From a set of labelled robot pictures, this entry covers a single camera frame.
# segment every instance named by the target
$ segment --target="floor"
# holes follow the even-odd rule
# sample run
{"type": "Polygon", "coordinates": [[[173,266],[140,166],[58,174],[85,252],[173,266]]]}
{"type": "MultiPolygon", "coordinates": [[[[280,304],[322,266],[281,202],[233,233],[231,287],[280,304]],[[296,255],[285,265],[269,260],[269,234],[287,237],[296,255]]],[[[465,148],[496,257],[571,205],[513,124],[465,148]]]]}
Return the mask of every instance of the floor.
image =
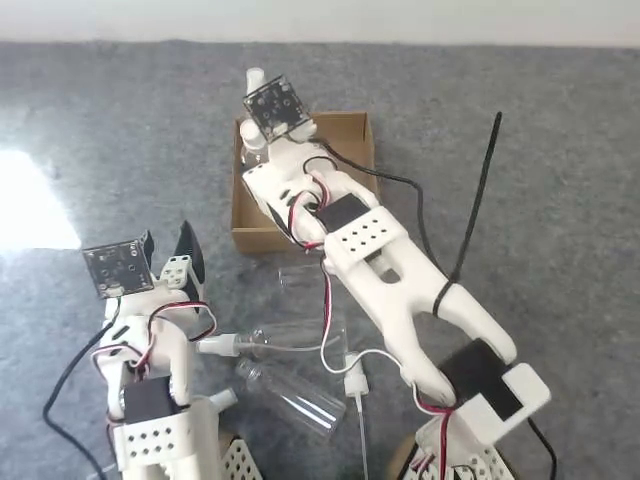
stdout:
{"type": "MultiPolygon", "coordinates": [[[[640,52],[0,44],[0,65],[1,478],[90,473],[40,419],[55,378],[102,315],[73,249],[79,242],[149,228],[157,265],[189,219],[222,330],[319,318],[315,289],[283,296],[275,281],[279,266],[305,258],[242,256],[229,234],[231,125],[242,113],[244,69],[255,65],[286,73],[313,110],[370,113],[378,165],[425,187],[428,230],[445,265],[463,235],[492,117],[504,112],[462,281],[553,392],[537,419],[561,458],[560,478],[637,477],[640,52]]],[[[384,183],[382,199],[417,238],[413,193],[384,183]]],[[[371,322],[344,309],[352,347],[381,346],[371,322]]],[[[427,322],[422,344],[441,359],[459,338],[427,322]]],[[[340,394],[340,380],[317,362],[300,365],[340,394]]],[[[393,365],[372,358],[365,369],[370,470],[383,478],[393,450],[425,418],[393,365]]],[[[242,392],[232,362],[198,359],[196,390],[226,386],[242,392]]],[[[221,425],[249,442],[268,478],[360,477],[350,402],[331,442],[321,443],[244,398],[221,425]]],[[[107,465],[104,408],[104,386],[85,361],[53,415],[107,465]]],[[[526,428],[500,447],[521,478],[546,478],[548,458],[526,428]]]]}

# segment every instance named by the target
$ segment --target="clear plastic bottle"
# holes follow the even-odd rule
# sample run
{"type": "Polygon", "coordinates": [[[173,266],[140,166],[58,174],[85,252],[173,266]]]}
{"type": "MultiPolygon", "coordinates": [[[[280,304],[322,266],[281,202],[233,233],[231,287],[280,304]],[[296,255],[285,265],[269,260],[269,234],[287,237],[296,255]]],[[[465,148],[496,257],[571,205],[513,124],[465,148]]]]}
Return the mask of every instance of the clear plastic bottle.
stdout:
{"type": "MultiPolygon", "coordinates": [[[[229,333],[207,337],[198,342],[200,353],[214,353],[227,357],[240,355],[254,359],[300,353],[320,353],[322,320],[296,320],[263,324],[249,333],[229,333]]],[[[326,344],[328,357],[343,356],[347,348],[346,328],[336,319],[326,344]]]]}
{"type": "Polygon", "coordinates": [[[329,438],[344,415],[344,403],[290,371],[244,359],[236,372],[252,395],[296,427],[329,438]]]}
{"type": "Polygon", "coordinates": [[[269,161],[269,146],[256,122],[250,118],[243,121],[240,124],[240,136],[242,137],[240,161],[244,170],[269,161]]]}

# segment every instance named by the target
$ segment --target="white wall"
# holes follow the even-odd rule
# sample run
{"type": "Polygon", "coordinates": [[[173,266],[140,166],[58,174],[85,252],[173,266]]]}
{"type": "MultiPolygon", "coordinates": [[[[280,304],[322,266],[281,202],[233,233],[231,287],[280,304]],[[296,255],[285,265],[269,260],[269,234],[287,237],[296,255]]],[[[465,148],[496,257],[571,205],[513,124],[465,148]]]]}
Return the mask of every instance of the white wall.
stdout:
{"type": "Polygon", "coordinates": [[[174,38],[640,46],[640,1],[0,0],[3,40],[174,38]]]}

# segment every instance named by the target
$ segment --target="brown cardboard box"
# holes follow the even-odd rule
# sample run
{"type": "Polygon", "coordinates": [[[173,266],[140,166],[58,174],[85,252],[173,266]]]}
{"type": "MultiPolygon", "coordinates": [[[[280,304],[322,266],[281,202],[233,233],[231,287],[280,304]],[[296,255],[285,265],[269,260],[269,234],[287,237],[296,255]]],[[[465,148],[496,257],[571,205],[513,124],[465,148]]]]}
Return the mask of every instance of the brown cardboard box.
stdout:
{"type": "MultiPolygon", "coordinates": [[[[326,139],[343,156],[365,167],[374,168],[373,136],[366,112],[316,113],[318,137],[326,139]]],[[[240,123],[234,125],[233,201],[231,206],[231,235],[242,253],[281,252],[295,247],[273,222],[265,217],[242,182],[240,123]]],[[[376,177],[358,172],[340,162],[344,170],[362,185],[378,195],[376,177]]]]}

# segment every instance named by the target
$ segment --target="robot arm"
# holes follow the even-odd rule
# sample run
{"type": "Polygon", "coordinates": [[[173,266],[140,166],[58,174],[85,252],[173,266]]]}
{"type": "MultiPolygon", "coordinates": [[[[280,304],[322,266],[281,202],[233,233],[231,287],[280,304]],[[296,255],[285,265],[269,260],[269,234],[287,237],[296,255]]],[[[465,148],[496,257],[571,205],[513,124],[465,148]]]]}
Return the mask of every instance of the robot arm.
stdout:
{"type": "MultiPolygon", "coordinates": [[[[416,383],[432,398],[452,405],[456,400],[454,389],[420,348],[413,324],[417,313],[432,313],[435,299],[447,281],[445,276],[393,215],[379,205],[375,195],[346,173],[334,171],[329,162],[314,162],[311,165],[317,164],[320,169],[304,173],[307,159],[329,157],[322,147],[280,138],[272,144],[269,154],[267,164],[243,175],[261,211],[289,238],[302,244],[323,244],[327,270],[340,279],[376,324],[387,349],[402,364],[405,381],[416,383]],[[292,203],[300,192],[322,196],[314,177],[330,197],[323,215],[304,208],[303,202],[292,203]],[[291,208],[296,209],[295,224],[289,231],[285,219],[291,215],[291,208]],[[398,275],[399,281],[385,282],[389,270],[398,275]]],[[[314,197],[308,195],[306,203],[313,202],[314,197]]],[[[485,340],[505,363],[515,359],[516,348],[509,335],[461,285],[451,287],[439,313],[440,318],[461,328],[471,339],[485,340]]]]}
{"type": "Polygon", "coordinates": [[[93,353],[107,383],[118,469],[126,480],[221,479],[219,409],[191,394],[193,349],[181,328],[197,321],[198,307],[208,309],[200,301],[200,247],[185,222],[159,278],[149,272],[152,249],[143,247],[132,241],[85,252],[98,291],[121,296],[119,304],[107,300],[105,318],[119,314],[93,353]]]}
{"type": "Polygon", "coordinates": [[[269,143],[268,162],[243,173],[248,191],[292,242],[324,250],[327,272],[378,327],[406,383],[455,405],[452,424],[465,438],[495,443],[550,399],[548,388],[530,366],[513,365],[511,337],[457,283],[440,299],[438,318],[462,329],[470,343],[440,368],[434,365],[413,318],[434,312],[447,278],[372,192],[335,171],[341,157],[311,139],[316,128],[292,92],[279,77],[245,97],[269,143]]]}

